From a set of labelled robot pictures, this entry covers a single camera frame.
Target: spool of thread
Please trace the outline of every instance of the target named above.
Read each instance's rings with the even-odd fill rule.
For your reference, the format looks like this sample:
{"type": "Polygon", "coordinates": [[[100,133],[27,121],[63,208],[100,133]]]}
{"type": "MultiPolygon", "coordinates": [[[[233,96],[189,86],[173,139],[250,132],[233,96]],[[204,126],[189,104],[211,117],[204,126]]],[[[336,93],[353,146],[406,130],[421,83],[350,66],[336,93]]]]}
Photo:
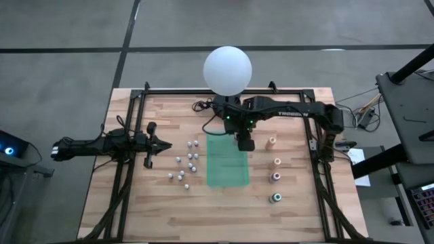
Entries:
{"type": "Polygon", "coordinates": [[[274,144],[276,144],[276,138],[269,138],[269,140],[267,141],[267,143],[265,144],[265,149],[266,150],[270,150],[273,148],[274,144]]]}
{"type": "Polygon", "coordinates": [[[282,195],[279,193],[275,193],[269,197],[270,203],[277,203],[280,202],[280,200],[282,200],[282,195]]]}
{"type": "Polygon", "coordinates": [[[279,165],[281,164],[281,162],[282,162],[282,160],[280,160],[279,158],[275,158],[273,160],[273,162],[270,163],[270,167],[269,168],[271,170],[277,169],[279,167],[279,165]]]}
{"type": "Polygon", "coordinates": [[[269,182],[270,182],[271,184],[274,184],[274,183],[276,183],[276,182],[279,181],[279,180],[280,180],[280,174],[279,174],[279,173],[272,173],[272,174],[270,175],[269,182]]]}

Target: green towel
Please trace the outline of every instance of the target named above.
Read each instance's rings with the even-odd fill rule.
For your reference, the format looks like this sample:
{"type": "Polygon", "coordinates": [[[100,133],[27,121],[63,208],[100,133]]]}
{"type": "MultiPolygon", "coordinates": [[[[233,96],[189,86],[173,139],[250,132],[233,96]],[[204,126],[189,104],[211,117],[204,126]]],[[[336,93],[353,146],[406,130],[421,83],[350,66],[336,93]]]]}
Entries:
{"type": "Polygon", "coordinates": [[[207,185],[212,188],[247,186],[249,164],[247,153],[240,152],[233,136],[206,136],[207,185]]]}

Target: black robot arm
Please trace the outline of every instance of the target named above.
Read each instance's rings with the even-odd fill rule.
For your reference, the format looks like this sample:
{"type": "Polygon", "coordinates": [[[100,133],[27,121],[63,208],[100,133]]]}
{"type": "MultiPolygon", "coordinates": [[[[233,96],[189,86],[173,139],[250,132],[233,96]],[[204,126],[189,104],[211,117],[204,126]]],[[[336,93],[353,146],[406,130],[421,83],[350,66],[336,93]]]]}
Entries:
{"type": "Polygon", "coordinates": [[[95,140],[72,140],[63,138],[53,144],[51,157],[55,161],[64,161],[76,156],[111,156],[114,161],[126,162],[132,158],[132,153],[147,153],[144,166],[152,168],[151,156],[172,147],[169,142],[158,139],[155,135],[157,124],[150,122],[146,128],[149,136],[141,131],[130,136],[127,129],[119,128],[110,131],[105,136],[95,140]]]}
{"type": "Polygon", "coordinates": [[[218,115],[224,119],[226,133],[237,134],[239,150],[254,150],[250,132],[259,120],[276,116],[307,117],[318,122],[324,130],[319,143],[319,159],[333,161],[334,139],[344,130],[342,111],[323,102],[281,102],[264,96],[254,96],[245,99],[243,104],[224,102],[222,107],[218,115]]]}

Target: wooden table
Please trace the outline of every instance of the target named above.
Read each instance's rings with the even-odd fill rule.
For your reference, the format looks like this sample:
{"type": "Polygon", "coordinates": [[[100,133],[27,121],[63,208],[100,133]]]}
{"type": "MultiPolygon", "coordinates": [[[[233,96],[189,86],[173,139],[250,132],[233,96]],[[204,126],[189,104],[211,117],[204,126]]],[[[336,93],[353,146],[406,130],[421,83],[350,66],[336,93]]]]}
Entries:
{"type": "MultiPolygon", "coordinates": [[[[334,103],[330,88],[314,88],[317,101],[334,103]]],[[[131,89],[115,89],[105,122],[105,130],[119,127],[116,115],[125,118],[131,89]]],[[[275,117],[260,121],[252,133],[256,150],[248,153],[250,185],[239,188],[210,188],[206,184],[206,135],[201,126],[213,115],[211,110],[192,111],[191,104],[206,100],[204,95],[147,95],[142,129],[150,121],[157,123],[157,136],[171,142],[173,147],[153,157],[153,169],[143,167],[145,154],[139,154],[134,170],[124,241],[151,242],[272,242],[323,241],[321,221],[313,182],[305,128],[300,118],[275,117]],[[277,143],[273,150],[264,149],[268,138],[277,143]],[[198,148],[188,149],[186,143],[199,141],[198,148]],[[187,167],[188,153],[198,153],[192,160],[197,173],[187,167]],[[176,157],[182,158],[178,164],[176,157]],[[269,184],[269,162],[279,157],[277,170],[282,178],[269,184]],[[186,177],[170,181],[169,173],[186,177]],[[275,192],[283,196],[281,202],[270,204],[268,197],[275,192]]],[[[299,102],[293,95],[271,95],[274,100],[299,102]]],[[[208,129],[222,128],[222,121],[214,119],[208,129]]],[[[108,157],[98,157],[96,166],[108,157]]],[[[90,182],[78,237],[93,229],[109,206],[116,163],[96,171],[90,182]]],[[[359,197],[348,161],[332,163],[332,177],[338,205],[363,235],[367,236],[359,197]]],[[[328,211],[330,228],[334,225],[328,211]]],[[[117,230],[117,218],[113,233],[117,230]]]]}

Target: white sphere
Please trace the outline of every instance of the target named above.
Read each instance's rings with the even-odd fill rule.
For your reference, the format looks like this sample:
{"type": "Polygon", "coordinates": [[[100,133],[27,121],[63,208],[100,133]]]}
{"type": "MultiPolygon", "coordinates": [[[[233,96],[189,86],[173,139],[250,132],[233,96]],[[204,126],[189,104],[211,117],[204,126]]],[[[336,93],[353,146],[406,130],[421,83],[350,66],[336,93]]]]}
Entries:
{"type": "Polygon", "coordinates": [[[234,96],[249,85],[252,63],[249,57],[236,47],[219,47],[206,58],[203,78],[216,94],[234,96]]]}

